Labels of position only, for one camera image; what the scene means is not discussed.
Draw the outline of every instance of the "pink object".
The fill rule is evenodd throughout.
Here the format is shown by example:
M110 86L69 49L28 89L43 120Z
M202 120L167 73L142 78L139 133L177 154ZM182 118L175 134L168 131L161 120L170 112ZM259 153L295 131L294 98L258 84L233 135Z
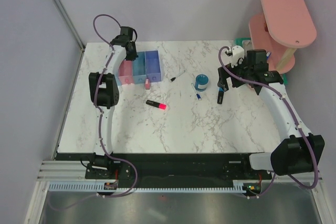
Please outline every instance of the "pink object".
M269 34L276 42L288 48L303 48L316 39L304 0L261 0L261 4Z
M149 79L147 78L145 81L145 89L149 89L151 87L151 84L149 82Z
M132 76L132 62L124 60L119 67L118 78L122 85L134 83Z
M277 43L272 39L269 32L264 28L265 18L262 13L253 16L248 24L250 29L250 35L252 45L254 49L264 49L271 52L271 56L268 58L267 63L270 71L276 70L275 67L282 55L286 51L287 47ZM295 58L292 57L289 63L282 68L279 73L287 73L295 64Z

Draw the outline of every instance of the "wall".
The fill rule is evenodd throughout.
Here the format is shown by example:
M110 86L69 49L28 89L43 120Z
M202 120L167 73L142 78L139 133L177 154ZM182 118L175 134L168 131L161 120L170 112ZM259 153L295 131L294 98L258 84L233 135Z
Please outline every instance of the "wall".
M0 218L23 223L80 50L51 0L0 0Z
M336 207L336 6L335 0L305 0L315 23L316 41L298 50L288 73L288 94L305 124L326 142L319 165Z
M249 35L248 21L260 0L61 0L82 40L100 41L93 18L106 13L138 31L140 41L223 40ZM98 30L114 38L119 30L101 18Z

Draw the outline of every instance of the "marble surface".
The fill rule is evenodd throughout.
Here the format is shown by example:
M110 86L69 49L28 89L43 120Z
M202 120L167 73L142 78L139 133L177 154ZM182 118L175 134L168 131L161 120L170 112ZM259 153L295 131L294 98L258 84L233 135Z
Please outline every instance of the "marble surface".
M234 153L271 152L280 143L266 105L247 86L225 93L217 104L218 50L230 41L139 42L138 51L159 51L164 78L150 90L141 84L120 87L112 123L114 152ZM97 113L89 95L88 75L101 71L109 47L88 43L68 110L58 152L90 153L97 133ZM186 70L174 82L169 79ZM209 86L198 101L191 87L204 73ZM167 104L160 110L146 100Z

